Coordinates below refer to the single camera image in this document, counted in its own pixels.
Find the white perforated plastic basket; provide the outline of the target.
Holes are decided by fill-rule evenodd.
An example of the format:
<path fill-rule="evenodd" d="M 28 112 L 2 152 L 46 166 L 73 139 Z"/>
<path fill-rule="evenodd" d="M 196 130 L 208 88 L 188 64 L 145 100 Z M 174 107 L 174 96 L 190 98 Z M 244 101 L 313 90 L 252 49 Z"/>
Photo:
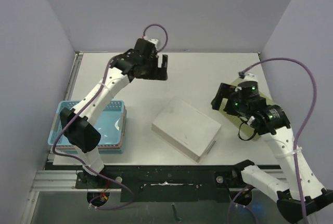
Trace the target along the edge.
<path fill-rule="evenodd" d="M 200 163 L 216 143 L 221 124 L 174 97 L 153 120 L 151 130 L 193 162 Z"/>

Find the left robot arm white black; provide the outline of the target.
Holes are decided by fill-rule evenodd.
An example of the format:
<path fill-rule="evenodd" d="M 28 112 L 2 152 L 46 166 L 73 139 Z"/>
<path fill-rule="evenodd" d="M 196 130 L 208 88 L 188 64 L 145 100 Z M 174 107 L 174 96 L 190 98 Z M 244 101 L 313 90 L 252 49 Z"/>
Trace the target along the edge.
<path fill-rule="evenodd" d="M 97 119 L 112 99 L 134 79 L 165 81 L 168 78 L 168 56 L 158 56 L 157 41 L 139 38 L 134 48 L 112 57 L 104 69 L 102 79 L 74 107 L 60 111 L 61 135 L 74 146 L 88 173 L 87 182 L 102 187 L 105 165 L 98 151 L 101 134 L 95 128 Z"/>

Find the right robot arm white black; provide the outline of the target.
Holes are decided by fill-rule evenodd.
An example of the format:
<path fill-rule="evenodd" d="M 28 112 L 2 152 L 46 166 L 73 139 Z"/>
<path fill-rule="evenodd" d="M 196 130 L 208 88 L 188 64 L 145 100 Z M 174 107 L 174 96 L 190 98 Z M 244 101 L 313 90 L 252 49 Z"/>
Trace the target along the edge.
<path fill-rule="evenodd" d="M 221 83 L 211 102 L 212 109 L 238 117 L 241 122 L 264 137 L 265 142 L 283 171 L 286 182 L 259 169 L 254 162 L 245 160 L 236 164 L 232 182 L 238 187 L 252 185 L 272 199 L 283 218 L 296 223 L 332 204 L 332 190 L 326 189 L 307 164 L 302 149 L 294 146 L 291 124 L 276 104 L 267 104 L 260 96 L 256 81 L 242 81 L 237 86 Z"/>

